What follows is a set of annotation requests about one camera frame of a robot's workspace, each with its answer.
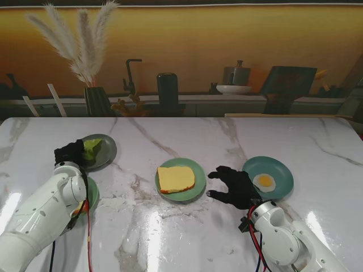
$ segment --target egg white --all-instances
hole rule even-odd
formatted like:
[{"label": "egg white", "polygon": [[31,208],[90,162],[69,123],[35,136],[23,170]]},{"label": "egg white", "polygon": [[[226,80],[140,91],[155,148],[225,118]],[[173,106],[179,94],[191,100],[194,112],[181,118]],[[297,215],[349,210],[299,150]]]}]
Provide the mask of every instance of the egg white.
[{"label": "egg white", "polygon": [[[271,179],[271,186],[269,186],[269,187],[264,187],[264,186],[262,186],[261,184],[260,184],[260,182],[259,182],[259,178],[261,177],[261,176],[268,176],[270,179]],[[274,178],[272,177],[272,176],[270,176],[269,174],[259,174],[259,175],[257,175],[257,176],[255,176],[254,177],[254,180],[253,180],[253,182],[252,182],[257,188],[259,188],[259,190],[261,191],[261,192],[263,192],[263,193],[269,193],[269,192],[272,192],[272,191],[274,191],[275,190],[275,188],[276,188],[276,182],[275,182],[275,180],[274,180]]]}]

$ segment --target egg yolk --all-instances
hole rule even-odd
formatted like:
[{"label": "egg yolk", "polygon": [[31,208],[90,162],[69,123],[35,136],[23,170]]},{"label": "egg yolk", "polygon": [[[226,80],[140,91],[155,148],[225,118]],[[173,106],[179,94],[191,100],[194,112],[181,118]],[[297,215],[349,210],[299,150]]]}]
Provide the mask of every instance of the egg yolk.
[{"label": "egg yolk", "polygon": [[272,185],[271,179],[268,176],[259,177],[259,182],[263,187],[269,187]]}]

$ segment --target toy bread slice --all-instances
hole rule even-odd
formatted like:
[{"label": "toy bread slice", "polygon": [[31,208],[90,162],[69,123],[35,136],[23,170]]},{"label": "toy bread slice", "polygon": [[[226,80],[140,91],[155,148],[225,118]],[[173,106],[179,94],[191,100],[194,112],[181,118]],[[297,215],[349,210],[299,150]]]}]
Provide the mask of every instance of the toy bread slice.
[{"label": "toy bread slice", "polygon": [[158,167],[160,192],[171,194],[192,189],[195,176],[190,167]]}]

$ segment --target red cable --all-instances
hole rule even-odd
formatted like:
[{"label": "red cable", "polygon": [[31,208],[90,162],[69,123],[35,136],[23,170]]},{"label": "red cable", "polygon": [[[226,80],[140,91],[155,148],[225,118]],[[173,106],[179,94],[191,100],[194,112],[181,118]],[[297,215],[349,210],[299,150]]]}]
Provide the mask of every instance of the red cable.
[{"label": "red cable", "polygon": [[[255,209],[255,207],[256,206],[252,206],[251,207],[251,209],[250,209],[250,212],[248,213],[248,219],[249,220],[251,220],[251,215],[252,215],[252,212],[253,212],[253,210]],[[265,269],[266,269],[266,260],[265,260],[265,258],[264,258],[264,256],[263,256],[263,254],[262,254],[262,252],[261,252],[261,250],[260,250],[260,246],[259,246],[259,243],[258,243],[258,241],[257,241],[257,239],[256,239],[256,236],[255,236],[255,233],[254,233],[254,230],[253,230],[253,228],[252,228],[252,224],[250,224],[250,233],[251,233],[251,236],[252,236],[252,240],[253,240],[253,242],[254,242],[254,244],[255,244],[255,247],[256,247],[256,249],[257,249],[257,252],[258,252],[258,254],[259,254],[259,256],[260,256],[260,258],[261,258],[261,260],[262,260],[262,263],[264,264],[264,266],[265,266]]]},{"label": "red cable", "polygon": [[88,200],[86,200],[86,210],[87,210],[87,219],[88,219],[88,237],[87,237],[87,255],[88,255],[88,269],[92,272],[92,264],[91,264],[91,224],[90,224],[90,207],[88,205]]}]

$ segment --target robotic hand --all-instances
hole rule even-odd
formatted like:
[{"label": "robotic hand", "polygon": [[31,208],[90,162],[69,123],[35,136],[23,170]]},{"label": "robotic hand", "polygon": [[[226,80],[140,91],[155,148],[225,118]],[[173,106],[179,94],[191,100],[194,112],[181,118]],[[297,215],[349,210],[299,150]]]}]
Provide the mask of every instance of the robotic hand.
[{"label": "robotic hand", "polygon": [[241,210],[249,209],[251,217],[241,219],[240,230],[244,231],[252,224],[260,231],[263,235],[263,255],[281,271],[348,272],[307,225],[296,220],[289,222],[283,209],[273,201],[263,202],[245,171],[219,166],[208,177],[220,179],[229,191],[210,190],[207,196]]},{"label": "robotic hand", "polygon": [[87,176],[74,163],[81,160],[79,141],[54,152],[53,176],[16,210],[0,236],[0,272],[24,272],[67,226],[73,227],[72,213],[87,195]]}]

